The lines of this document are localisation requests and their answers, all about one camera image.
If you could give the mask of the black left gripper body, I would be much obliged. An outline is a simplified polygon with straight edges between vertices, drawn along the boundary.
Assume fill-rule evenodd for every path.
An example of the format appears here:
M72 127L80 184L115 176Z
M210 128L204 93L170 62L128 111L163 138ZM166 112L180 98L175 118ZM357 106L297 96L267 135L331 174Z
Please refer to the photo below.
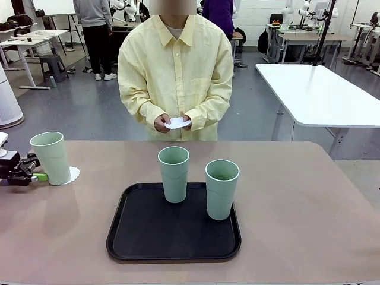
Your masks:
M0 178L7 178L10 174L10 171L12 171L17 166L20 159L20 154L17 151L7 151L7 153L4 156L1 156Z

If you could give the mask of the person's right hand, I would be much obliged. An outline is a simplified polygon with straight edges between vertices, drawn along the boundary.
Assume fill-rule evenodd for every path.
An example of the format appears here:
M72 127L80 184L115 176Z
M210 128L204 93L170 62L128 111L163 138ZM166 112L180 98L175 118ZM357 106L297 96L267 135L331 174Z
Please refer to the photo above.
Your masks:
M170 129L166 125L170 125L171 120L168 114L164 113L158 116L154 121L154 128L159 133L168 133Z

